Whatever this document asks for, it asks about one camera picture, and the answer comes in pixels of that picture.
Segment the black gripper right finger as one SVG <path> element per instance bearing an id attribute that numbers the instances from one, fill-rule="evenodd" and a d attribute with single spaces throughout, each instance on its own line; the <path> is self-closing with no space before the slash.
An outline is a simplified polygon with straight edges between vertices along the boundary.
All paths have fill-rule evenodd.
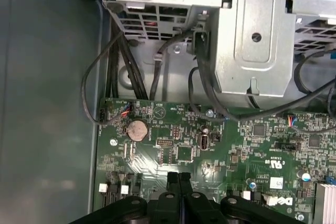
<path id="1" fill-rule="evenodd" d="M 284 223 L 282 214 L 238 196 L 220 203 L 194 191 L 190 173 L 179 173 L 182 223 Z"/>

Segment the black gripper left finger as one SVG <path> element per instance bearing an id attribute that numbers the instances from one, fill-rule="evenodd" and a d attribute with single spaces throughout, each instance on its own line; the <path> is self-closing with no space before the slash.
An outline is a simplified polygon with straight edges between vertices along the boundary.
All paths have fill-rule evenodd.
<path id="1" fill-rule="evenodd" d="M 167 174 L 166 191 L 149 201 L 130 196 L 83 216 L 73 223 L 179 223 L 179 173 Z"/>

